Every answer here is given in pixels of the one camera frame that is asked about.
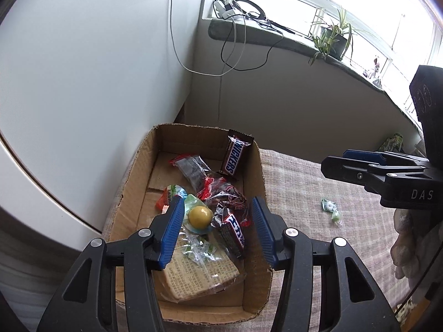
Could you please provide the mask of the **gloved right hand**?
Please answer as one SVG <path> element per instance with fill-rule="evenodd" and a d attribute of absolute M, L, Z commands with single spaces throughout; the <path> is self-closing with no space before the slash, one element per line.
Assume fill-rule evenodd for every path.
<path fill-rule="evenodd" d="M 398 208 L 393 225 L 398 233 L 390 249 L 395 277 L 418 282 L 442 243 L 442 217 L 436 211 Z"/>

